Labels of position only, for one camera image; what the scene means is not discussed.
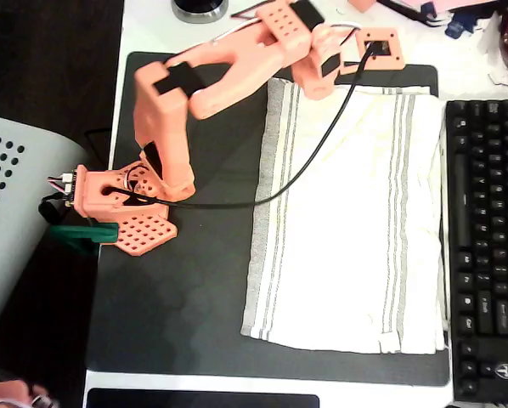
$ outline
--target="gray stripe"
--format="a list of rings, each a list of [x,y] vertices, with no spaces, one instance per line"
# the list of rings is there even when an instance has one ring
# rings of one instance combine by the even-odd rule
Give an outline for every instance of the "gray stripe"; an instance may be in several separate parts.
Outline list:
[[[408,96],[404,96],[401,98],[401,105],[399,106],[399,132],[398,132],[398,162],[396,166],[396,172],[393,175],[394,186],[396,188],[396,193],[393,196],[393,285],[392,285],[392,301],[390,302],[390,332],[393,330],[393,305],[396,303],[396,286],[398,284],[399,277],[399,268],[398,268],[398,196],[401,191],[401,185],[399,184],[399,170],[402,169],[402,149],[401,149],[401,140],[404,132],[404,109],[405,109],[405,100]]]
[[[294,115],[294,130],[291,133],[291,147],[290,147],[290,161],[288,162],[288,176],[286,177],[286,183],[288,183],[291,179],[291,163],[294,157],[294,142],[296,140],[296,127],[297,127],[297,112],[299,111],[299,97],[301,93],[298,92],[296,96],[296,112]],[[282,272],[282,260],[285,257],[285,242],[286,242],[286,213],[288,211],[288,195],[290,194],[290,190],[285,192],[285,214],[284,219],[282,221],[282,250],[280,251],[280,262],[279,262],[279,273],[276,276],[277,286],[274,291],[274,302],[273,309],[271,311],[271,321],[270,326],[267,331],[267,338],[269,340],[269,333],[271,329],[273,329],[273,321],[274,321],[274,311],[277,309],[277,296],[279,296],[279,287],[280,287],[280,274]]]
[[[394,106],[393,111],[393,133],[392,133],[392,146],[390,150],[390,169],[388,171],[388,223],[387,223],[387,289],[384,294],[384,304],[382,306],[382,332],[387,332],[387,323],[385,321],[385,315],[387,311],[387,303],[388,303],[388,292],[390,291],[390,279],[391,279],[391,269],[390,269],[390,231],[392,230],[392,163],[393,163],[393,157],[394,157],[394,146],[396,141],[396,133],[397,133],[397,123],[396,123],[396,116],[398,114],[398,101],[400,100],[399,96],[396,96],[396,104]]]
[[[256,199],[260,200],[271,195],[274,177],[274,162],[277,156],[277,144],[280,135],[280,115],[284,108],[285,85],[287,81],[273,80],[268,84],[268,117],[261,148],[260,177],[256,191]],[[243,316],[241,333],[251,335],[251,328],[256,325],[257,305],[263,276],[263,266],[267,256],[270,206],[254,208],[257,222],[252,226],[251,262],[248,271],[248,287],[246,290],[246,306]]]
[[[401,197],[401,224],[399,237],[401,238],[401,276],[399,285],[399,304],[398,304],[398,335],[399,342],[404,339],[404,314],[405,314],[405,293],[407,291],[407,201],[409,200],[409,147],[410,134],[413,127],[413,110],[415,108],[415,96],[409,97],[407,106],[407,116],[405,120],[405,152],[404,152],[404,170],[401,174],[401,188],[403,195]]]
[[[290,88],[291,88],[291,90],[290,90],[290,107],[288,110],[288,121],[286,123],[286,134],[285,134],[285,146],[283,149],[283,156],[282,156],[283,166],[280,169],[280,183],[279,183],[280,189],[282,188],[282,186],[285,183],[286,166],[284,164],[285,164],[285,160],[286,160],[286,152],[288,151],[288,135],[290,134],[290,128],[291,128],[291,114],[292,114],[292,110],[294,107],[294,90],[296,89],[296,86],[292,85],[292,86],[290,86]],[[279,252],[278,250],[279,250],[280,205],[281,205],[281,203],[282,203],[282,195],[278,198],[278,201],[277,201],[277,225],[276,225],[276,239],[275,239],[274,253],[273,253],[273,265],[271,267],[271,279],[269,281],[268,295],[265,300],[265,310],[263,312],[263,324],[262,324],[262,328],[260,329],[259,338],[263,338],[262,337],[263,331],[265,330],[265,328],[267,327],[267,324],[268,324],[269,303],[270,303],[270,298],[271,298],[271,292],[273,290],[274,273],[275,273],[275,269],[277,266],[277,253]]]

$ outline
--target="pink object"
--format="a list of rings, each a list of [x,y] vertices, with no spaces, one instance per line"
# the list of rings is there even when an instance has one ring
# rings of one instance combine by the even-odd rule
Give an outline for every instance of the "pink object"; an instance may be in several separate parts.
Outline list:
[[[118,223],[118,242],[114,245],[130,255],[142,255],[171,240],[177,235],[177,227],[167,220],[168,206],[124,205],[132,199],[118,192],[105,194],[105,188],[131,188],[129,182],[136,180],[133,191],[143,196],[179,201],[193,195],[194,174],[186,135],[188,110],[199,119],[212,116],[253,94],[278,70],[289,65],[305,94],[311,99],[322,99],[333,92],[339,73],[358,69],[356,65],[342,66],[341,41],[350,30],[319,24],[311,32],[285,0],[259,7],[257,17],[260,21],[190,48],[165,64],[153,62],[138,69],[133,121],[135,139],[144,148],[141,161],[106,172],[77,168],[74,208],[83,217]],[[364,29],[356,33],[356,38],[360,55],[370,41],[388,41],[390,45],[391,55],[370,59],[366,70],[404,67],[395,30]],[[212,63],[228,63],[230,67],[220,81],[199,89],[189,98],[181,88],[160,94],[155,83],[170,75],[168,68],[183,62],[191,67]],[[156,154],[159,162],[153,156],[149,160],[149,147],[150,154]],[[151,162],[161,169],[153,168]]]
[[[365,13],[376,0],[348,0],[360,13]]]

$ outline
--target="black keyboard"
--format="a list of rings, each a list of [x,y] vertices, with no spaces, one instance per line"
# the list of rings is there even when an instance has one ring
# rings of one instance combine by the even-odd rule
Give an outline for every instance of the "black keyboard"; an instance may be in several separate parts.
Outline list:
[[[447,103],[454,396],[508,404],[508,100]]]

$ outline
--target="mouse pad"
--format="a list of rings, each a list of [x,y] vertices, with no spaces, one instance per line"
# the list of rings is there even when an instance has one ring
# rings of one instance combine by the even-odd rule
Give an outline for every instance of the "mouse pad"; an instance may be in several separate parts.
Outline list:
[[[133,136],[133,73],[169,54],[129,55],[114,168],[138,159]],[[198,72],[213,83],[225,66]],[[290,70],[278,77],[291,79]],[[351,76],[339,78],[347,83]],[[365,72],[363,85],[429,86],[435,68]],[[188,122],[197,189],[191,202],[253,201],[267,109],[267,86],[223,112]],[[130,257],[103,246],[87,366],[94,371],[273,377],[442,386],[449,380],[446,351],[435,355],[370,355],[306,351],[240,335],[251,250],[252,209],[171,209],[178,237]]]

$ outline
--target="black floor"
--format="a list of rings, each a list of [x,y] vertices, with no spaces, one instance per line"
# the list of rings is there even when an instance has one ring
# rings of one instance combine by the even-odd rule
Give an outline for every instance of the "black floor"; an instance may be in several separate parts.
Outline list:
[[[89,150],[84,132],[112,120],[122,10],[121,0],[0,0],[0,116]],[[108,134],[93,137],[106,157]],[[82,402],[96,269],[43,238],[0,318],[0,368],[65,408]]]

